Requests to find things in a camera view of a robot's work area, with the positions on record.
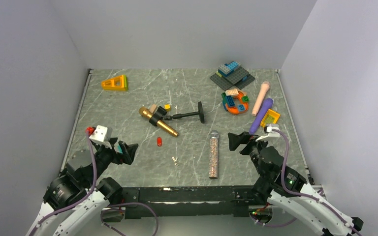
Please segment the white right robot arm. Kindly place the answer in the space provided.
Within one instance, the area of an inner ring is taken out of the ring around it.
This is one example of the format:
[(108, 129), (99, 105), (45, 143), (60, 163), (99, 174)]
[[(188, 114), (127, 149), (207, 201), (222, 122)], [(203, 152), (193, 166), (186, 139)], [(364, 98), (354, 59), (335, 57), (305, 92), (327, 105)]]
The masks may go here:
[(307, 225), (318, 236), (361, 235), (363, 220), (350, 217), (322, 197), (296, 170), (287, 166), (288, 137), (271, 128), (265, 136), (242, 132), (228, 134), (229, 150), (249, 156), (259, 177), (252, 186), (257, 204), (278, 206)]

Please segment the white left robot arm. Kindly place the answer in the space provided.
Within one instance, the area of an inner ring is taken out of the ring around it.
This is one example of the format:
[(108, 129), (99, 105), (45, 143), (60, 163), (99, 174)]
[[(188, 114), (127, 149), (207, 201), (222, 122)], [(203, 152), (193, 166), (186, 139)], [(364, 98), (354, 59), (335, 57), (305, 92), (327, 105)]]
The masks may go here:
[(131, 165), (139, 145), (117, 138), (104, 144), (90, 138), (87, 142), (89, 149), (76, 152), (47, 187), (27, 235), (73, 236), (104, 208), (138, 198), (135, 189), (125, 190), (112, 177), (98, 178), (112, 163)]

